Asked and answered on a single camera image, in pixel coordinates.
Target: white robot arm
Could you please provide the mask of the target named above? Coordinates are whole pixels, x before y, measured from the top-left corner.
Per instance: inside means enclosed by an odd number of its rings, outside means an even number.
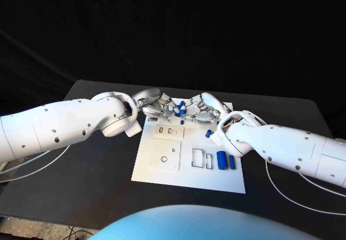
[[[82,142],[95,130],[105,137],[123,131],[131,137],[141,131],[139,111],[152,120],[167,120],[173,107],[170,97],[159,88],[133,97],[121,92],[104,92],[91,100],[77,99],[39,106],[0,117],[0,163]]]
[[[219,121],[211,139],[234,156],[241,158],[255,150],[271,164],[346,188],[346,142],[267,125],[250,111],[231,111],[209,93],[189,101],[186,105],[195,104],[196,114],[180,118],[202,125]]]

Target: black cable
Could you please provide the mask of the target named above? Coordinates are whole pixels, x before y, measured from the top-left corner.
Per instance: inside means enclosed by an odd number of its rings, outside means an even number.
[[[68,238],[71,238],[72,235],[75,235],[75,234],[79,233],[79,232],[84,232],[84,233],[87,233],[87,234],[90,234],[90,235],[94,235],[90,231],[78,230],[78,231],[75,231],[72,234],[69,234],[62,240],[66,240]]]
[[[75,232],[75,231],[74,231],[74,228],[75,228],[75,227],[71,227],[71,226],[66,226],[66,227],[68,227],[68,229],[71,230],[71,231],[69,231],[69,237],[68,237],[68,240],[71,240],[72,232]]]

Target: white platform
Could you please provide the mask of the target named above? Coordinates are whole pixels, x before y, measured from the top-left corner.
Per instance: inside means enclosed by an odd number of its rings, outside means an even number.
[[[186,99],[180,98],[173,98],[173,100],[177,105],[180,101],[186,101]],[[225,102],[225,104],[229,109],[234,109],[232,103]],[[188,107],[188,114],[195,113],[193,107]],[[160,136],[156,133],[157,125],[165,125],[173,129],[175,126],[183,127],[183,139],[179,140],[176,136],[170,141],[165,136],[165,140],[159,140],[157,138]],[[146,118],[131,180],[245,194],[241,159],[234,158],[235,170],[231,170],[229,153],[224,147],[218,147],[214,141],[206,138],[209,129],[215,131],[216,123],[203,126],[195,122],[185,121],[185,124],[180,125],[180,118],[176,116],[170,117],[170,122],[163,119],[159,119],[157,122],[149,122],[149,118]],[[169,155],[169,160],[173,159],[172,161],[160,161],[162,155],[165,155],[163,148],[167,149],[166,154]],[[193,149],[202,149],[203,168],[192,166]],[[219,170],[218,168],[218,151],[227,152],[227,170]],[[206,154],[212,155],[212,169],[206,169]]]

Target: white board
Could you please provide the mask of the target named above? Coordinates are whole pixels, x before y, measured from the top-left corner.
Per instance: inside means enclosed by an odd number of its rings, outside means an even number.
[[[177,105],[180,104],[180,101],[188,102],[186,99],[180,98],[173,98],[173,100]],[[232,103],[225,102],[225,104],[232,110]],[[188,107],[188,114],[196,114],[192,106]],[[208,130],[216,130],[216,123],[203,126],[196,124],[195,122],[185,121],[183,125],[180,125],[180,120],[180,117],[172,116],[170,122],[165,121],[163,119],[159,119],[157,122],[149,122],[149,117],[146,118],[131,180],[153,184],[165,184],[245,194],[247,192],[241,159],[237,157],[234,158],[235,170],[231,170],[229,153],[227,152],[224,147],[218,147],[215,145],[211,138],[206,138]],[[153,153],[154,151],[157,151],[157,145],[154,144],[154,141],[157,138],[160,138],[156,133],[157,125],[163,125],[167,127],[170,126],[172,128],[183,127],[183,139],[180,140],[177,170],[172,170],[170,167],[153,167],[153,165],[150,165],[153,164]],[[167,135],[165,135],[162,139],[165,139],[166,141],[170,140],[170,138],[167,138]],[[175,141],[175,144],[177,144],[177,136],[172,140]],[[202,150],[202,167],[192,166],[193,149]],[[218,168],[218,151],[227,152],[227,170],[219,170]],[[211,154],[212,169],[206,168],[206,154]],[[157,159],[162,159],[162,152],[157,155]],[[173,166],[177,166],[176,161],[177,158],[175,156]]]

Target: black table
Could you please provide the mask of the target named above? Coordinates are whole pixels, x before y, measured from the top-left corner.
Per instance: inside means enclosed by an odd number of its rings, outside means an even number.
[[[65,100],[91,99],[103,92],[133,95],[147,86],[78,81]],[[160,88],[169,96],[190,98],[198,90]],[[312,100],[212,92],[235,110],[250,110],[268,124],[303,129],[333,137]],[[143,127],[146,116],[139,115]],[[255,151],[242,157],[247,194],[131,181],[141,133],[104,137],[98,131],[72,145],[61,159],[39,173],[10,182],[0,196],[0,215],[69,226],[101,229],[127,215],[166,205],[193,204],[221,207],[268,218],[323,239],[346,238],[346,216],[314,212],[293,204],[276,191],[265,162]],[[61,154],[55,150],[42,160],[19,169],[23,175]],[[268,166],[281,192],[299,203],[323,211],[346,213],[346,199],[316,188],[297,173]],[[339,192],[343,189],[323,181]]]

